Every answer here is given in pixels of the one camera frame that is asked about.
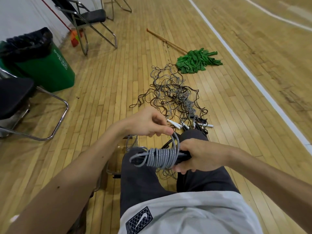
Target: chair backrest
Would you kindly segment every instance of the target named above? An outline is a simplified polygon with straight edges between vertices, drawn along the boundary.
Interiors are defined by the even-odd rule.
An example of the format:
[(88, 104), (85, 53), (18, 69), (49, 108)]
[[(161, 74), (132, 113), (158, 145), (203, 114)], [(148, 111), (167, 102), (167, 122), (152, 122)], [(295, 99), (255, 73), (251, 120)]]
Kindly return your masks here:
[[(56, 6), (60, 7), (61, 9), (77, 12), (77, 10), (73, 7), (73, 5), (68, 0), (52, 0), (52, 1), (54, 2)], [(62, 12), (67, 17), (67, 19), (69, 19), (70, 22), (74, 24), (72, 15), (65, 11), (62, 11)], [(76, 19), (76, 23), (77, 23), (77, 26), (85, 24), (81, 20), (77, 20), (77, 19)]]

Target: dark gray pants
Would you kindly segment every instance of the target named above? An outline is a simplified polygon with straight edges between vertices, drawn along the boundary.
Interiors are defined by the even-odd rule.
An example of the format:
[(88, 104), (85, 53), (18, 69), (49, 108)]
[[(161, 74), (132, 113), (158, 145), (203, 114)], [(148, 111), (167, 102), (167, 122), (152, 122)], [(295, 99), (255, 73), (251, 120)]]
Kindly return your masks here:
[[(208, 140), (199, 130), (188, 130), (181, 134), (180, 142), (196, 138)], [(140, 168), (129, 162), (131, 156), (143, 151), (142, 148), (132, 148), (124, 155), (121, 167), (120, 217), (126, 210), (147, 200), (174, 194), (166, 191), (159, 183), (156, 168), (142, 166)], [(188, 171), (185, 175), (178, 173), (177, 192), (191, 191), (235, 191), (229, 173), (224, 167), (210, 172)]]

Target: hand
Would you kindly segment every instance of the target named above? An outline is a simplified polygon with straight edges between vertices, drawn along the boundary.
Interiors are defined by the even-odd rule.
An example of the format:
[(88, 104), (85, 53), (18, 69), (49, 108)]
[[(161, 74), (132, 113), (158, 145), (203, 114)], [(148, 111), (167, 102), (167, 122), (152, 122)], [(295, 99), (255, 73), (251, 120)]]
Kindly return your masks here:
[(192, 158), (173, 167), (176, 172), (185, 174), (187, 170), (212, 171), (226, 166), (235, 147), (199, 139), (186, 139), (180, 144), (180, 150), (189, 151)]
[(154, 134), (172, 135), (174, 130), (167, 126), (167, 120), (154, 107), (146, 107), (132, 116), (120, 121), (124, 123), (127, 134), (132, 135), (148, 135), (152, 137)]

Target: white shirt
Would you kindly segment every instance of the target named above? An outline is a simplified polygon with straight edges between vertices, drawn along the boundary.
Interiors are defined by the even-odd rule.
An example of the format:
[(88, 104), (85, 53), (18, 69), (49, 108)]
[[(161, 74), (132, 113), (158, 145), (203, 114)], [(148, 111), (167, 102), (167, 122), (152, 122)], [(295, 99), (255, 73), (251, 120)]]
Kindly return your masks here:
[(185, 192), (129, 208), (119, 234), (262, 233), (253, 210), (233, 191)]

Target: nike patch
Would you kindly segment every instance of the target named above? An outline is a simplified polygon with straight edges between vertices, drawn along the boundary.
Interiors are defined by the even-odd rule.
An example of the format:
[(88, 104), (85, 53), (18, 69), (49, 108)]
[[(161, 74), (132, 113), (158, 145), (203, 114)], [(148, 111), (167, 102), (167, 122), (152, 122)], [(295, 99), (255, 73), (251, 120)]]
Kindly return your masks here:
[(147, 206), (134, 215), (127, 223), (127, 234), (137, 234), (153, 220), (151, 212)]

